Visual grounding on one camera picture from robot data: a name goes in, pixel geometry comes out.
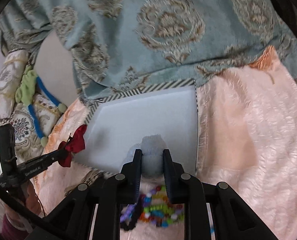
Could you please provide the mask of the person's right hand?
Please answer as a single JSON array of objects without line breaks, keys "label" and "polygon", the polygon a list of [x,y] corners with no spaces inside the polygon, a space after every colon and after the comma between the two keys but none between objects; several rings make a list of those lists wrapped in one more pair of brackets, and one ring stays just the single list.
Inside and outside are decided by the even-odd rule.
[{"label": "person's right hand", "polygon": [[[28,197],[26,199],[26,207],[35,215],[40,215],[42,212],[42,207],[38,202],[38,197],[36,196],[36,191],[33,187],[31,181],[29,181],[27,186],[27,194]],[[11,240],[22,240],[28,236],[28,232],[25,229],[24,224],[21,222],[19,215],[13,211],[6,204],[5,207],[5,215],[3,217],[3,227],[1,231],[1,235],[4,239]]]}]

